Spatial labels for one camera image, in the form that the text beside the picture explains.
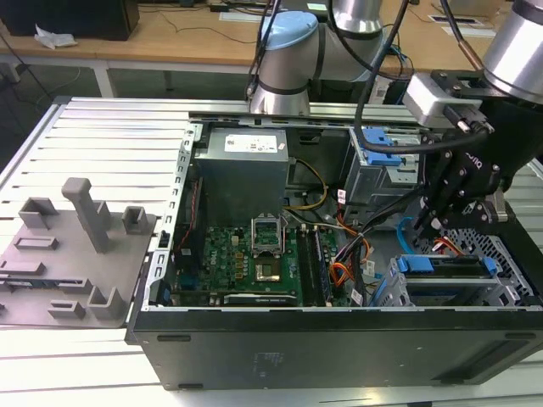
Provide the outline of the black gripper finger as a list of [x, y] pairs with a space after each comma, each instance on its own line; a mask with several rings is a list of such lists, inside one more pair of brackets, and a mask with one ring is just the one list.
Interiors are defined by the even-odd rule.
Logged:
[[467, 164], [453, 165], [451, 175], [456, 185], [449, 224], [430, 232], [432, 238], [445, 231], [473, 229], [491, 234], [496, 227], [496, 207], [492, 196], [496, 192], [496, 172], [476, 169]]
[[415, 201], [415, 231], [439, 230], [449, 224], [456, 190], [451, 175], [454, 158], [451, 150], [423, 157], [423, 184], [420, 197]]

